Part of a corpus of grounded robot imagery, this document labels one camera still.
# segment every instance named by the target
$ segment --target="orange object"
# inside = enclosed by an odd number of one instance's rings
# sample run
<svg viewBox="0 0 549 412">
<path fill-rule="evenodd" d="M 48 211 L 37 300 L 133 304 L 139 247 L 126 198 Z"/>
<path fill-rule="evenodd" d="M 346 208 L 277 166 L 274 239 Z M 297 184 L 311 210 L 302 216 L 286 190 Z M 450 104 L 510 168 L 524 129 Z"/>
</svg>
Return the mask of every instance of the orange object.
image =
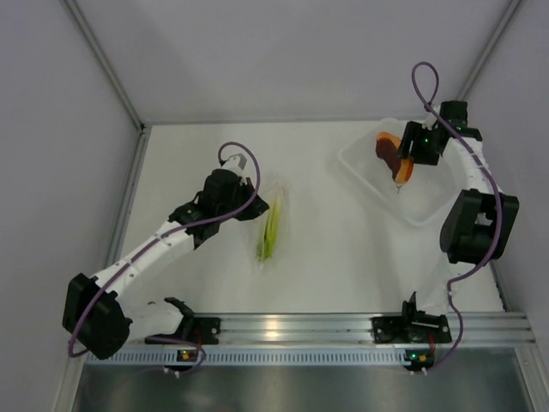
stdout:
<svg viewBox="0 0 549 412">
<path fill-rule="evenodd" d="M 413 172 L 413 161 L 410 159 L 399 159 L 396 151 L 401 145 L 401 139 L 385 131 L 377 133 L 376 155 L 387 164 L 393 173 L 393 180 L 398 185 L 404 185 Z"/>
</svg>

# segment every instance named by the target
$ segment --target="white table surface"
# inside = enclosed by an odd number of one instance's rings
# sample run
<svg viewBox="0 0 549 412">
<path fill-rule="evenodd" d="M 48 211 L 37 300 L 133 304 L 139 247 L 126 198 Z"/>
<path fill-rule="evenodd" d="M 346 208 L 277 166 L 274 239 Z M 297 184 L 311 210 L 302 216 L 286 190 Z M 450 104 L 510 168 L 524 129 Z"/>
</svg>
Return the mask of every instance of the white table surface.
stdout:
<svg viewBox="0 0 549 412">
<path fill-rule="evenodd" d="M 411 227 L 338 167 L 336 154 L 377 122 L 161 125 L 152 129 L 123 254 L 201 190 L 218 147 L 247 145 L 262 175 L 290 185 L 286 253 L 260 273 L 250 224 L 229 221 L 197 251 L 157 276 L 143 300 L 174 296 L 196 312 L 398 312 L 438 262 L 441 219 Z M 236 149 L 228 148 L 227 154 Z M 253 167 L 248 163 L 252 176 Z M 489 268 L 462 282 L 465 312 L 503 310 Z"/>
</svg>

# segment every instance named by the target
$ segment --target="black clamp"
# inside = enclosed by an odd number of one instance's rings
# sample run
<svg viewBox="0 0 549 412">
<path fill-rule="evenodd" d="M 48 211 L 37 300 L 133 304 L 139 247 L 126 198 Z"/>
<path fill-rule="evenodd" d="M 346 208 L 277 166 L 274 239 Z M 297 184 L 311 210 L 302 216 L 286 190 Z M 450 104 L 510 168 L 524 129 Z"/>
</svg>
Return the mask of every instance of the black clamp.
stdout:
<svg viewBox="0 0 549 412">
<path fill-rule="evenodd" d="M 482 141 L 478 129 L 468 127 L 466 101 L 445 101 L 440 106 L 439 114 L 460 136 Z M 451 137 L 450 132 L 439 122 L 433 125 L 432 130 L 424 129 L 420 123 L 408 122 L 397 156 L 400 159 L 411 159 L 419 165 L 436 166 Z"/>
<path fill-rule="evenodd" d="M 450 343 L 448 319 L 418 311 L 415 292 L 408 302 L 402 302 L 401 315 L 373 318 L 374 343 Z"/>
<path fill-rule="evenodd" d="M 217 345 L 219 340 L 217 335 L 220 333 L 221 319 L 211 317 L 197 317 L 195 313 L 181 300 L 175 298 L 165 298 L 164 301 L 177 307 L 183 319 L 177 330 L 171 335 L 154 335 L 145 338 L 145 343 L 149 345 L 161 345 L 162 342 L 154 340 L 156 337 L 176 339 L 186 341 L 197 345 Z"/>
<path fill-rule="evenodd" d="M 234 172 L 226 169 L 215 169 L 204 182 L 204 188 L 199 191 L 191 202 L 175 209 L 168 221 L 176 221 L 181 225 L 229 213 L 245 204 L 254 192 L 249 179 L 245 182 Z M 268 210 L 268 204 L 256 196 L 251 204 L 234 216 L 238 221 L 256 219 Z M 193 235 L 195 249 L 204 241 L 217 234 L 221 221 L 206 225 L 189 227 L 188 234 Z"/>
</svg>

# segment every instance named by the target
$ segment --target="green vegetable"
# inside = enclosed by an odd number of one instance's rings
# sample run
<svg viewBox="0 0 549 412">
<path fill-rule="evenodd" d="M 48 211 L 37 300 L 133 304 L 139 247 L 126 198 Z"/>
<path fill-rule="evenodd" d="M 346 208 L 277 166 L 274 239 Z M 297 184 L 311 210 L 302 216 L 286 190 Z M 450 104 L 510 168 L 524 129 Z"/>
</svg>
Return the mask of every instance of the green vegetable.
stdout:
<svg viewBox="0 0 549 412">
<path fill-rule="evenodd" d="M 282 204 L 284 202 L 284 191 L 276 189 L 273 201 L 269 204 L 267 220 L 262 228 L 262 238 L 259 240 L 256 249 L 256 258 L 260 262 L 273 257 L 276 240 L 278 238 L 279 226 L 281 224 Z"/>
</svg>

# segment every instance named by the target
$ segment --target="cable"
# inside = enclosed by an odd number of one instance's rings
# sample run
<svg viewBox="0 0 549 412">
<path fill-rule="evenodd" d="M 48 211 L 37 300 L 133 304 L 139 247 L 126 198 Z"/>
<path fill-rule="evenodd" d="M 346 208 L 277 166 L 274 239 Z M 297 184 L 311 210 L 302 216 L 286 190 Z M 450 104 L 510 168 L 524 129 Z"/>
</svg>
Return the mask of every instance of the cable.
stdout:
<svg viewBox="0 0 549 412">
<path fill-rule="evenodd" d="M 427 66 L 429 69 L 431 69 L 431 71 L 433 72 L 433 74 L 435 75 L 435 77 L 437 79 L 436 80 L 437 84 L 435 86 L 435 93 L 438 91 L 438 72 L 437 72 L 437 69 L 435 69 L 435 66 L 433 66 L 429 62 L 419 62 L 419 63 L 415 64 L 414 67 L 412 68 L 412 85 L 413 85 L 413 89 L 415 90 L 415 93 L 418 95 L 419 99 L 423 103 L 424 108 L 428 112 L 430 112 L 435 118 L 437 118 L 437 121 L 455 139 L 457 139 L 457 141 L 469 152 L 471 157 L 473 157 L 474 162 L 477 164 L 480 171 L 486 176 L 486 179 L 488 180 L 488 183 L 490 183 L 490 186 L 492 187 L 492 191 L 494 193 L 494 198 L 496 199 L 496 228 L 495 228 L 495 231 L 494 231 L 494 237 L 493 237 L 492 243 L 490 244 L 490 247 L 488 248 L 488 251 L 486 252 L 486 255 L 469 272 L 467 272 L 463 275 L 456 276 L 455 278 L 450 279 L 446 283 L 446 290 L 448 292 L 448 303 L 449 303 L 449 306 L 452 308 L 452 310 L 455 312 L 455 315 L 457 316 L 457 318 L 459 320 L 460 329 L 459 329 L 459 333 L 457 335 L 457 338 L 454 340 L 454 344 L 452 345 L 452 347 L 448 350 L 448 352 L 446 352 L 440 358 L 440 360 L 436 364 L 434 364 L 432 367 L 429 368 L 429 370 L 431 371 L 436 367 L 440 367 L 455 352 L 456 348 L 458 347 L 458 345 L 460 344 L 460 342 L 462 341 L 462 338 L 463 338 L 463 316 L 460 313 L 460 311 L 458 311 L 457 307 L 455 307 L 454 301 L 452 299 L 452 285 L 454 283 L 461 282 L 461 281 L 471 277 L 472 275 L 474 275 L 476 272 L 478 272 L 482 267 L 484 267 L 488 263 L 488 261 L 492 257 L 492 254 L 495 252 L 496 247 L 498 247 L 499 236 L 501 234 L 501 227 L 502 227 L 502 224 L 503 224 L 504 212 L 503 212 L 503 209 L 502 209 L 501 197 L 499 196 L 499 190 L 498 190 L 498 185 L 496 184 L 496 180 L 494 180 L 494 178 L 492 177 L 492 175 L 490 174 L 488 169 L 486 169 L 486 167 L 482 163 L 482 160 L 479 158 L 479 156 L 477 156 L 477 154 L 474 152 L 473 148 L 471 148 L 471 146 L 469 146 L 469 144 L 465 141 L 465 139 L 463 137 L 461 137 L 454 130 L 454 128 L 450 124 L 448 124 L 448 122 L 446 122 L 446 120 L 444 120 L 432 108 L 431 103 L 432 103 L 433 99 L 435 98 L 435 94 L 433 94 L 430 101 L 427 101 L 425 99 L 425 97 L 423 96 L 423 94 L 421 93 L 421 91 L 419 90 L 418 83 L 416 82 L 416 78 L 415 78 L 415 72 L 418 69 L 418 67 L 421 67 L 421 66 Z"/>
<path fill-rule="evenodd" d="M 191 346 L 192 348 L 195 348 L 200 353 L 200 355 L 199 355 L 200 357 L 199 357 L 198 361 L 192 367 L 190 367 L 190 369 L 187 369 L 186 371 L 174 372 L 174 376 L 176 376 L 177 378 L 179 378 L 182 375 L 189 375 L 191 373 L 196 372 L 198 370 L 198 368 L 200 367 L 200 365 L 206 360 L 206 356 L 207 356 L 206 351 L 202 348 L 202 345 L 196 345 L 195 343 L 192 343 L 192 342 L 180 341 L 178 339 L 171 339 L 171 338 L 167 338 L 167 337 L 151 336 L 148 339 L 156 341 L 156 342 L 174 343 L 174 344 L 178 344 L 178 345 L 180 344 L 180 345 L 185 345 L 185 346 Z M 109 397 L 111 397 L 115 392 L 122 389 L 123 386 L 128 384 L 136 376 L 142 375 L 144 373 L 154 372 L 154 371 L 156 371 L 156 372 L 163 371 L 164 373 L 169 373 L 170 372 L 170 370 L 168 368 L 160 367 L 160 366 L 158 366 L 158 367 L 146 367 L 146 368 L 140 369 L 139 371 L 136 371 L 136 372 L 132 373 L 128 378 L 122 379 L 121 381 L 117 382 L 114 385 L 114 387 L 109 391 L 109 393 L 104 395 L 100 400 L 96 400 L 95 397 L 91 396 L 91 394 L 89 393 L 89 382 L 87 381 L 87 382 L 84 383 L 84 385 L 85 385 L 84 386 L 84 391 L 85 391 L 86 396 L 87 396 L 87 401 L 88 401 L 88 403 L 92 404 L 93 406 L 101 405 Z"/>
<path fill-rule="evenodd" d="M 167 238 L 168 236 L 170 236 L 171 234 L 174 234 L 174 233 L 177 233 L 177 232 L 181 232 L 182 230 L 185 230 L 185 229 L 188 229 L 190 227 L 197 227 L 197 226 L 201 226 L 201 225 L 208 225 L 210 223 L 216 223 L 217 221 L 227 221 L 229 219 L 231 219 L 232 217 L 234 217 L 235 215 L 239 214 L 240 212 L 242 212 L 243 210 L 245 210 L 248 206 L 251 205 L 251 203 L 254 201 L 254 199 L 256 198 L 257 196 L 257 193 L 259 192 L 259 185 L 261 183 L 261 170 L 259 168 L 259 163 L 257 162 L 257 158 L 254 156 L 254 154 L 247 148 L 245 147 L 242 143 L 239 143 L 239 142 L 227 142 L 227 143 L 223 143 L 218 152 L 217 152 L 217 158 L 220 162 L 222 162 L 223 160 L 221 159 L 221 153 L 223 151 L 224 148 L 226 148 L 227 146 L 236 146 L 238 148 L 241 148 L 244 152 L 246 152 L 246 154 L 248 154 L 248 156 L 251 158 L 251 160 L 253 161 L 254 163 L 254 167 L 256 169 L 256 188 L 254 189 L 253 193 L 251 194 L 250 198 L 242 205 L 240 206 L 239 208 L 236 208 L 235 210 L 233 210 L 232 212 L 228 212 L 228 213 L 225 213 L 224 215 L 219 215 L 219 216 L 216 216 L 216 217 L 212 217 L 212 218 L 209 218 L 209 219 L 204 219 L 202 221 L 193 221 L 191 223 L 187 223 L 187 224 L 184 224 L 180 227 L 175 227 L 174 229 L 171 229 L 171 230 L 168 230 L 167 232 L 163 233 L 160 238 L 161 239 L 165 239 Z M 155 238 L 153 240 L 151 240 L 149 243 L 147 243 L 140 251 L 138 251 L 131 259 L 131 263 L 133 264 L 137 259 L 139 259 L 141 256 L 143 256 L 143 254 L 145 254 L 151 247 L 153 247 L 154 245 L 156 245 L 157 243 L 159 243 L 160 240 Z M 70 358 L 76 358 L 78 356 L 82 356 L 83 354 L 87 353 L 88 352 L 88 349 L 84 349 L 80 352 L 77 352 L 75 353 L 74 352 L 74 348 L 75 348 L 75 343 L 76 343 L 76 339 L 78 337 L 78 334 L 80 333 L 80 330 L 82 328 L 82 326 L 84 325 L 84 321 L 86 320 L 87 316 L 89 315 L 89 313 L 92 311 L 92 309 L 94 308 L 95 304 L 97 303 L 97 301 L 99 300 L 100 296 L 130 267 L 130 263 L 126 263 L 124 264 L 112 277 L 111 279 L 109 279 L 105 285 L 103 285 L 101 287 L 100 290 L 97 291 L 97 293 L 93 296 L 93 298 L 89 301 L 89 303 L 87 304 L 87 306 L 84 308 L 84 310 L 82 311 L 82 315 L 78 318 L 78 322 L 76 322 L 76 326 L 72 332 L 72 335 L 70 336 L 70 339 L 69 339 L 69 346 L 68 346 L 68 353 L 69 353 L 69 357 Z"/>
</svg>

